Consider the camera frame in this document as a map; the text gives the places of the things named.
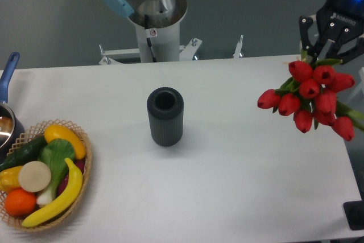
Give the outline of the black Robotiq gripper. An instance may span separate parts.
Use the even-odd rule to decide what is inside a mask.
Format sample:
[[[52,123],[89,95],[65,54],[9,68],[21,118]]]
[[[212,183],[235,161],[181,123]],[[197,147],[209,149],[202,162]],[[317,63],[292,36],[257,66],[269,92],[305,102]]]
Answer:
[[[299,18],[301,46],[308,56],[314,57],[315,47],[309,38],[309,29],[317,22],[319,37],[334,43],[326,53],[327,59],[341,60],[341,64],[363,55],[363,38],[358,38],[355,46],[339,53],[345,44],[363,34],[363,0],[326,0],[315,15]]]

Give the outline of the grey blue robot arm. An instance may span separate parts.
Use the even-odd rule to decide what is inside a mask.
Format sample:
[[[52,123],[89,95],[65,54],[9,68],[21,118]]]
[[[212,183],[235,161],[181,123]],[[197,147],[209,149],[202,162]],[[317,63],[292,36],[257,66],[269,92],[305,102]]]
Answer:
[[[114,13],[135,27],[138,48],[102,51],[102,61],[139,56],[141,62],[195,59],[201,40],[180,44],[180,22],[187,12],[187,0],[103,0]],[[317,13],[299,19],[300,48],[307,60],[327,59],[346,64],[363,55],[363,0],[326,0]]]

